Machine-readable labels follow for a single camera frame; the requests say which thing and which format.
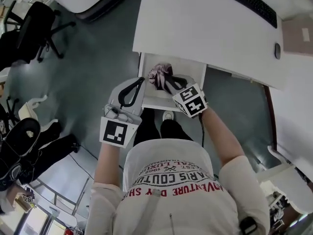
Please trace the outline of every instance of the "window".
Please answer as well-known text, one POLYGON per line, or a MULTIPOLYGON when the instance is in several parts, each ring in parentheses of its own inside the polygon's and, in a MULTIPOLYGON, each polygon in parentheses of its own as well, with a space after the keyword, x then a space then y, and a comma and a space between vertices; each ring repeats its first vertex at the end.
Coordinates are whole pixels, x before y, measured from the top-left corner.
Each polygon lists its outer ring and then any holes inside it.
POLYGON ((22 227, 20 235, 38 235, 48 215, 40 208, 32 209, 22 227))
POLYGON ((63 235, 65 229, 65 226, 61 225, 58 221, 53 220, 47 235, 63 235))

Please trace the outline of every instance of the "drawer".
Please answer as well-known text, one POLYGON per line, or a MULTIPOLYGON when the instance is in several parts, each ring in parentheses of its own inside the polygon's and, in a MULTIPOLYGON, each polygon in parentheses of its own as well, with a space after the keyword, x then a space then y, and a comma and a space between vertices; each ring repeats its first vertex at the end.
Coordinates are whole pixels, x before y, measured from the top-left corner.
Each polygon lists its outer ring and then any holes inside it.
MULTIPOLYGON (((138 76, 148 78, 148 73, 158 63, 170 63, 173 68, 173 75, 191 76, 200 88, 203 88, 206 64, 197 61, 182 59, 178 57, 142 53, 140 57, 138 76)), ((142 107, 159 110, 177 111, 180 110, 172 100, 172 96, 166 91, 158 91, 155 86, 146 80, 146 91, 142 107)))

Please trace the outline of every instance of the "cardboard box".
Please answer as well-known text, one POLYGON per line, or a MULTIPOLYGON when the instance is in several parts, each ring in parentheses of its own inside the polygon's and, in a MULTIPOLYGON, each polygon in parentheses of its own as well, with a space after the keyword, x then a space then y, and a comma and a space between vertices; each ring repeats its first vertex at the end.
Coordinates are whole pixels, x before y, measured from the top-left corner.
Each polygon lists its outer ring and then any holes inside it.
POLYGON ((303 16, 282 22, 284 52, 313 56, 313 19, 303 16))

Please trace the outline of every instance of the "sleeve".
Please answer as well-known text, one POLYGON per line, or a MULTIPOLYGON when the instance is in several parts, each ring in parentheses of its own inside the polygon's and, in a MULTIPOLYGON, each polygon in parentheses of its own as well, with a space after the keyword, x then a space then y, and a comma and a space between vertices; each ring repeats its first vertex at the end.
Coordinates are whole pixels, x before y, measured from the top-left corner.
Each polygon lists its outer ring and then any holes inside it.
POLYGON ((269 209, 248 158, 239 156, 225 164, 219 175, 220 183, 237 204, 239 222, 252 217, 258 225, 253 234, 269 233, 269 209))
POLYGON ((112 231, 112 221, 123 194, 117 186, 93 184, 85 235, 103 235, 112 231))

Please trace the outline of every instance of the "box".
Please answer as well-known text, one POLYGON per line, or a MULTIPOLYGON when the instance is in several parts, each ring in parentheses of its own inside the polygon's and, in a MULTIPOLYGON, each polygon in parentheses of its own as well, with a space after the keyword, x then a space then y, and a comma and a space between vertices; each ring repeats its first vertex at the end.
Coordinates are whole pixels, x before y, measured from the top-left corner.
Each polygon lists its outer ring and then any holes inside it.
MULTIPOLYGON (((206 64, 178 57, 142 53, 138 76, 148 78, 149 72, 158 63, 170 63, 173 68, 174 76, 178 74, 191 76, 199 87, 201 89, 203 88, 206 64)), ((172 100, 172 95, 168 94, 166 91, 156 90, 155 86, 149 83, 148 80, 146 82, 146 91, 142 107, 177 112, 180 111, 172 100)))
POLYGON ((309 16, 282 22, 284 52, 313 56, 313 19, 309 16))

